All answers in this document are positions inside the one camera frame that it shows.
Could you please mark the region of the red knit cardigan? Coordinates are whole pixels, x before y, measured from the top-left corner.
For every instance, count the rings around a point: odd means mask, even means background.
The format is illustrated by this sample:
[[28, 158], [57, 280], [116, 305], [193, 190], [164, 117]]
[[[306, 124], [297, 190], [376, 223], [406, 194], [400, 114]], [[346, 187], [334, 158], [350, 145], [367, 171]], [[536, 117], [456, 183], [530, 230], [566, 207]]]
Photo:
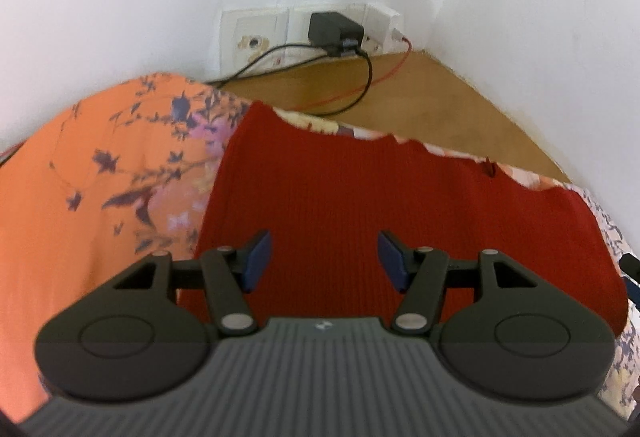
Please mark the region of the red knit cardigan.
[[401, 297], [378, 234], [472, 259], [498, 249], [600, 315], [615, 333], [626, 287], [596, 217], [575, 191], [524, 186], [496, 163], [438, 156], [415, 140], [305, 131], [254, 104], [232, 135], [198, 252], [259, 230], [271, 258], [248, 304], [272, 317], [390, 319]]

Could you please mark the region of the floral orange bedsheet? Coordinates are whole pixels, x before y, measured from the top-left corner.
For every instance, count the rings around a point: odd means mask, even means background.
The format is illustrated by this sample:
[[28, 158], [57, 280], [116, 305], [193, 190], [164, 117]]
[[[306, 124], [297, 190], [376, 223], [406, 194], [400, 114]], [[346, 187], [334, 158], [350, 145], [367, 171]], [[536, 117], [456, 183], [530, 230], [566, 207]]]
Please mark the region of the floral orange bedsheet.
[[[2, 165], [1, 406], [11, 419], [23, 420], [47, 400], [34, 342], [51, 317], [157, 249], [178, 259], [202, 253], [198, 238], [224, 151], [254, 104], [261, 102], [177, 74], [143, 76], [77, 102]], [[305, 131], [409, 140], [271, 109]], [[628, 244], [588, 192], [496, 164], [524, 186], [577, 192], [620, 273]], [[615, 360], [600, 395], [626, 417], [639, 379], [639, 314], [630, 301], [624, 330], [615, 334]]]

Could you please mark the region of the black power adapter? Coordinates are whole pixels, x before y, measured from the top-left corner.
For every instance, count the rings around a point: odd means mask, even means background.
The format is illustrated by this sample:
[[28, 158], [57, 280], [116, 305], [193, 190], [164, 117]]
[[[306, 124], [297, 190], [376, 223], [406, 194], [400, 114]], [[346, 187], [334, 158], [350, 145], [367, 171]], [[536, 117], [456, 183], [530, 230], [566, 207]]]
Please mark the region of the black power adapter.
[[340, 12], [313, 12], [310, 15], [309, 43], [330, 57], [357, 55], [364, 37], [363, 26]]

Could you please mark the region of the white wall socket panel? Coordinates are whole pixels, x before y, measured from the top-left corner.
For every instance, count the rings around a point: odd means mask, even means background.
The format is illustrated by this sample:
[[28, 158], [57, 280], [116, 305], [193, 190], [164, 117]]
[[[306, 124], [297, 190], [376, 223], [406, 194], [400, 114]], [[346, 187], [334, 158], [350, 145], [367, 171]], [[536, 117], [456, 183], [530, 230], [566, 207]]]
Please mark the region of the white wall socket panel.
[[382, 4], [225, 10], [220, 18], [219, 76], [228, 78], [273, 47], [279, 50], [256, 62], [245, 74], [281, 69], [319, 56], [320, 50], [306, 46], [313, 12], [340, 12], [358, 22], [364, 29], [362, 48], [371, 56], [397, 53], [404, 48], [404, 15]]

